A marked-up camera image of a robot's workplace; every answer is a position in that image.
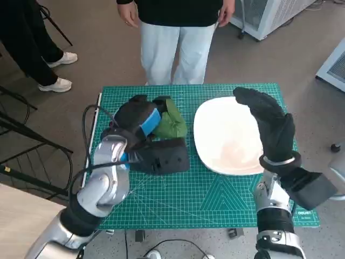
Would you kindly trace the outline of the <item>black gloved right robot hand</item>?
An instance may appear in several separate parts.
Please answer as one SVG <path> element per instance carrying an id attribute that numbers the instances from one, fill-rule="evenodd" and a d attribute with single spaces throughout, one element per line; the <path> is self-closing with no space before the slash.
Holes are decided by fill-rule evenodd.
<path id="1" fill-rule="evenodd" d="M 285 113 L 276 99 L 251 88 L 233 90 L 237 103 L 246 105 L 257 121 L 264 156 L 272 162 L 293 157 L 295 125 L 293 116 Z"/>

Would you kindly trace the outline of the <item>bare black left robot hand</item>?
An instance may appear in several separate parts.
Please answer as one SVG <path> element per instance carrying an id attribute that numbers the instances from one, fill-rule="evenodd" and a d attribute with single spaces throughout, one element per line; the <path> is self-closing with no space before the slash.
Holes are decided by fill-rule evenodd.
<path id="1" fill-rule="evenodd" d="M 149 101 L 145 94 L 135 95 L 114 114 L 116 125 L 145 140 L 161 122 L 170 99 L 170 96 L 159 96 Z"/>

